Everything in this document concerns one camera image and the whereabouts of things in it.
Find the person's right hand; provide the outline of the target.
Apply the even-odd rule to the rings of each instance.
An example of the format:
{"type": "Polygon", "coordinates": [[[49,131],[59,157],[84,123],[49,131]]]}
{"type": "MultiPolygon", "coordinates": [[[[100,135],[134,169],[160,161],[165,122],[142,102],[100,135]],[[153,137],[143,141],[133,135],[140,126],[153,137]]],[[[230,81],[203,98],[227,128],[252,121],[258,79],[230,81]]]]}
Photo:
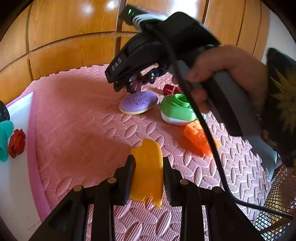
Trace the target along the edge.
{"type": "Polygon", "coordinates": [[[261,114],[267,95],[267,66],[243,49],[225,45],[201,53],[186,79],[192,83],[200,83],[220,70],[229,72],[246,91],[255,113],[261,114]]]}

